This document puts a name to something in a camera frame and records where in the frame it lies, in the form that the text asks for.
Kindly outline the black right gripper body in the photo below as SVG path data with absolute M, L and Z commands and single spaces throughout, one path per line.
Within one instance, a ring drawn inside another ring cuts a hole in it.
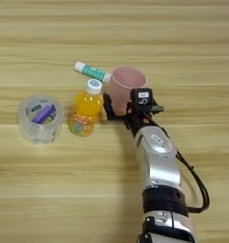
M 153 106 L 136 106 L 132 107 L 130 104 L 126 108 L 124 116 L 124 124 L 129 129 L 133 136 L 139 132 L 140 129 L 146 126 L 157 126 L 152 120 Z

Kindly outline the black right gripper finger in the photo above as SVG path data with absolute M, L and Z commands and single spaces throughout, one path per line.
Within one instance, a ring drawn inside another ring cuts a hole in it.
M 164 111 L 164 107 L 162 105 L 154 105 L 151 108 L 151 113 L 160 113 Z
M 126 115 L 117 116 L 113 110 L 110 96 L 105 92 L 103 95 L 104 98 L 104 109 L 109 121 L 121 121 L 123 122 L 126 119 Z

